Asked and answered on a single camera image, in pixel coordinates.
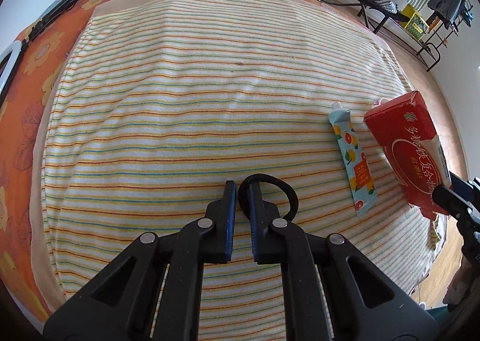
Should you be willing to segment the right hand in glove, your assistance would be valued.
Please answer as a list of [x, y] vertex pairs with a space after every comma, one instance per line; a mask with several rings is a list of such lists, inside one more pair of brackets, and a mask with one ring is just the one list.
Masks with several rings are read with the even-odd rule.
[[472, 312], [479, 306], [479, 267], [471, 264], [465, 256], [462, 256], [442, 302], [449, 312]]

